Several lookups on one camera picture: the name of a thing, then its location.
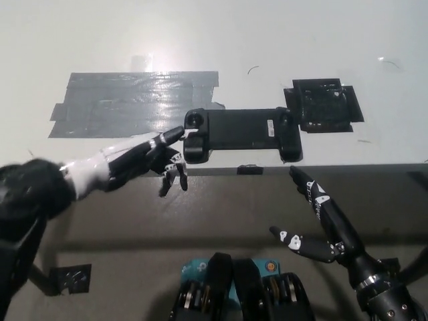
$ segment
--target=table surface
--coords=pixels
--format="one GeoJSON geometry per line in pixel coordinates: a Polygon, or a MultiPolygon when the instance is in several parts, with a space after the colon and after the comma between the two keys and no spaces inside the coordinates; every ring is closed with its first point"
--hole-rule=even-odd
{"type": "MultiPolygon", "coordinates": [[[[354,86],[365,122],[352,133],[302,132],[300,166],[428,161],[426,1],[2,0],[0,163],[93,154],[112,139],[48,139],[72,72],[219,72],[213,101],[229,109],[284,106],[293,79],[354,86]],[[258,66],[249,74],[250,68],[258,66]]],[[[182,150],[182,143],[175,148],[182,150]]],[[[282,169],[277,150],[214,151],[198,173],[255,164],[282,169]]]]}

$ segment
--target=phone gaming controller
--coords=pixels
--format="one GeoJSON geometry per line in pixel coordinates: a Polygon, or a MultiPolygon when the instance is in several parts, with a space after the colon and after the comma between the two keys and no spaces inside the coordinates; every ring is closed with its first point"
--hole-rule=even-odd
{"type": "Polygon", "coordinates": [[[205,163],[210,150],[278,149],[284,162],[302,158],[297,122],[290,110],[194,109],[185,116],[185,129],[197,129],[184,140],[184,158],[189,164],[205,163]]]}

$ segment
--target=gray floor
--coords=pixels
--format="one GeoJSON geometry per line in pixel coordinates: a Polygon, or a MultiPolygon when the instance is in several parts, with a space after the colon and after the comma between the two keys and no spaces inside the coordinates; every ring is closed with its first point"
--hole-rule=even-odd
{"type": "MultiPolygon", "coordinates": [[[[405,173],[314,176],[373,256],[399,257],[406,266],[428,244],[427,192],[405,173]]],[[[53,221],[37,265],[91,263],[90,293],[46,298],[27,284],[7,320],[166,320],[181,266],[215,251],[280,260],[283,272],[302,279],[318,320],[364,320],[344,269],[298,257],[269,235],[273,224],[322,235],[287,176],[193,178],[189,192],[174,186],[166,199],[156,198],[158,186],[158,179],[140,179],[111,195],[94,194],[53,221]]],[[[425,306],[427,286],[425,278],[410,287],[425,306]]]]}

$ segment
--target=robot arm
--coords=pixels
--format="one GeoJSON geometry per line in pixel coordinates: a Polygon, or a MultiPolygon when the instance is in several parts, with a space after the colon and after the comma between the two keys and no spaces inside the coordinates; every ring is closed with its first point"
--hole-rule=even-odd
{"type": "Polygon", "coordinates": [[[366,252],[358,233],[333,198],[304,171],[291,167],[290,175],[299,193],[312,206],[328,241],[318,241],[275,226],[270,231],[298,255],[343,265],[348,270],[349,283],[356,292],[361,310],[373,320],[425,320],[424,311],[414,303],[406,285],[394,278],[382,261],[366,252]]]}
{"type": "Polygon", "coordinates": [[[136,136],[64,164],[33,159],[0,169],[0,320],[27,281],[47,222],[73,201],[96,189],[114,191],[151,169],[163,175],[160,196],[177,174],[187,190],[185,164],[169,147],[184,133],[180,126],[152,138],[136,136]]]}

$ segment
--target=analog stick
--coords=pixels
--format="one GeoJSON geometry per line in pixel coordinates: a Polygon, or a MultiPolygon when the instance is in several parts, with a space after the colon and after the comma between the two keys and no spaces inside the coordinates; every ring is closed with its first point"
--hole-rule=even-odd
{"type": "Polygon", "coordinates": [[[198,128],[203,124],[203,117],[197,112],[194,112],[187,117],[187,124],[191,127],[198,128]]]}

